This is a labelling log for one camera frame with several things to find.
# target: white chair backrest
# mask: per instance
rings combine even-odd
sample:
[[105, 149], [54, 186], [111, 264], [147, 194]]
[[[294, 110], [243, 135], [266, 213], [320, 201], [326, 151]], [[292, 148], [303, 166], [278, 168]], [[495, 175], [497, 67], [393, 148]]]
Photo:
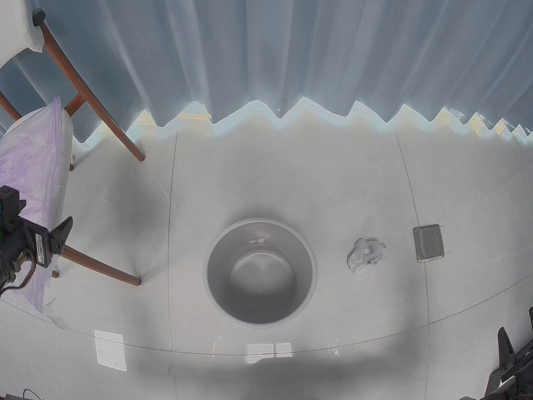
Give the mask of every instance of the white chair backrest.
[[32, 15], [29, 0], [0, 0], [0, 68], [26, 48], [43, 51], [43, 32]]

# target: floor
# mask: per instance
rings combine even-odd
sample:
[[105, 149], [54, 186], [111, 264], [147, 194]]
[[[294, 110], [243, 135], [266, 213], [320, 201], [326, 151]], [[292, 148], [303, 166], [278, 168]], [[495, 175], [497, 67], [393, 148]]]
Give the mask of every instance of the floor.
[[[144, 123], [142, 163], [105, 132], [78, 156], [68, 243], [142, 284], [61, 259], [45, 314], [6, 293], [0, 395], [481, 397], [498, 329], [516, 348], [532, 336], [533, 141], [407, 107], [388, 124], [364, 107], [232, 118]], [[305, 310], [272, 329], [232, 323], [203, 288], [211, 241], [252, 217], [294, 227], [318, 266]], [[420, 264], [412, 230], [433, 223], [446, 255]], [[359, 237], [387, 244], [363, 275], [346, 265]]]

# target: curtain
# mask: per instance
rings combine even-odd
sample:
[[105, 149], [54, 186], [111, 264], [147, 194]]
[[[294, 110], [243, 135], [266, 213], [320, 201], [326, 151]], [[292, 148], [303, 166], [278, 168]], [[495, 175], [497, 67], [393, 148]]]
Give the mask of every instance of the curtain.
[[[278, 117], [301, 97], [390, 120], [405, 103], [533, 130], [533, 0], [31, 0], [89, 87], [127, 129], [163, 126], [192, 101], [212, 122], [260, 100]], [[22, 114], [76, 91], [48, 55], [0, 70]], [[0, 113], [5, 129], [11, 121]], [[73, 117], [84, 141], [99, 119]]]

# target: crumpled plastic bag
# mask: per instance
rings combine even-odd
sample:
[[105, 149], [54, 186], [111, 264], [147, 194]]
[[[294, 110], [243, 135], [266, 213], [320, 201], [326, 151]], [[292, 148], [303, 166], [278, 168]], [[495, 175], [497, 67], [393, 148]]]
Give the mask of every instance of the crumpled plastic bag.
[[378, 240], [359, 238], [348, 254], [348, 268], [355, 274], [361, 274], [383, 259], [386, 247], [385, 243]]
[[[61, 220], [67, 186], [72, 122], [66, 117], [55, 97], [0, 139], [0, 186], [19, 190], [20, 198], [26, 200], [20, 216], [49, 231]], [[44, 310], [44, 286], [50, 285], [56, 259], [54, 256], [48, 268], [37, 265], [28, 285], [14, 291], [40, 312]], [[30, 267], [30, 262], [23, 263], [14, 285], [24, 280]]]

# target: white label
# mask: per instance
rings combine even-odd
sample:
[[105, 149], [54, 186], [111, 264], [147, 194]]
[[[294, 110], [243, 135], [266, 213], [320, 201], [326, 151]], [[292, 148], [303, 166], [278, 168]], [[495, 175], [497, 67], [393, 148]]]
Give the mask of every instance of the white label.
[[44, 249], [43, 249], [43, 237], [40, 234], [35, 233], [35, 242], [37, 243], [37, 261], [41, 265], [44, 265]]

